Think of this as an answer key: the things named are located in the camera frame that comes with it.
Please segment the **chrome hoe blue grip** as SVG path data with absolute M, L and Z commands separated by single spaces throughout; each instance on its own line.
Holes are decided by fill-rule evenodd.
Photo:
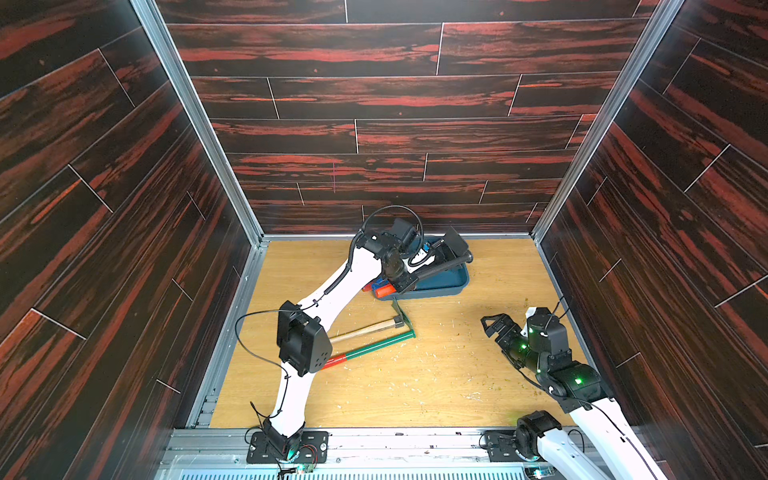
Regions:
M 380 288 L 389 286 L 389 285 L 390 285 L 390 282 L 386 278 L 376 279 L 376 280 L 372 281 L 369 284 L 370 290 L 373 291 L 373 292 L 377 291 Z

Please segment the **green handle red tip hoe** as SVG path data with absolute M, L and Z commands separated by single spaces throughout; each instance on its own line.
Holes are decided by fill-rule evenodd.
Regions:
M 387 339 L 384 339 L 384 340 L 380 340 L 380 341 L 374 342 L 372 344 L 369 344 L 369 345 L 366 345 L 366 346 L 363 346 L 363 347 L 360 347 L 360 348 L 357 348 L 357 349 L 354 349 L 354 350 L 350 350 L 350 351 L 345 352 L 343 354 L 333 356 L 323 366 L 323 370 L 332 368 L 332 367 L 340 365 L 340 364 L 343 364 L 343 363 L 345 363 L 345 362 L 347 362 L 349 360 L 353 360 L 353 359 L 356 359 L 356 358 L 368 355 L 370 353 L 373 353 L 373 352 L 376 352 L 376 351 L 388 348 L 390 346 L 396 345 L 398 343 L 407 341 L 407 340 L 415 338 L 415 337 L 416 337 L 416 333 L 413 330 L 409 330 L 409 331 L 407 331 L 405 333 L 401 333 L 401 334 L 395 335 L 393 337 L 390 337 L 390 338 L 387 338 Z

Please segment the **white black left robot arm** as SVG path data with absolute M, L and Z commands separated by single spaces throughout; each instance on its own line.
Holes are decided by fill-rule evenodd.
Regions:
M 314 376 L 330 359 L 328 330 L 341 311 L 368 283 L 386 274 L 395 279 L 408 273 L 405 261 L 424 243 L 420 218 L 394 220 L 385 230 L 362 224 L 350 242 L 347 259 L 318 289 L 294 304 L 278 309 L 277 346 L 284 370 L 278 399 L 262 431 L 283 459 L 298 451 L 305 428 L 305 409 Z

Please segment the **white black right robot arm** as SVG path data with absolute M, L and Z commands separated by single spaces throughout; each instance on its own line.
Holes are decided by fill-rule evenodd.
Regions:
M 571 440 L 562 424 L 538 410 L 517 420 L 512 435 L 500 436 L 524 462 L 544 462 L 566 479 L 664 479 L 666 475 L 629 425 L 600 374 L 573 359 L 561 317 L 531 307 L 517 324 L 502 313 L 480 319 L 487 337 L 535 388 L 554 399 L 599 453 L 604 472 Z

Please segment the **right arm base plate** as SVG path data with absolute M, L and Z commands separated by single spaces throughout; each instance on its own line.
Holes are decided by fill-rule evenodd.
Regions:
M 487 452 L 491 462 L 540 462 L 544 458 L 538 450 L 543 432 L 522 427 L 515 430 L 486 430 L 480 435 L 478 446 Z

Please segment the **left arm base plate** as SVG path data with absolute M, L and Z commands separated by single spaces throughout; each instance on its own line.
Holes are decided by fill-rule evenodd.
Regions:
M 327 461 L 328 448 L 327 431 L 304 430 L 288 438 L 256 430 L 249 437 L 246 463 L 323 464 Z

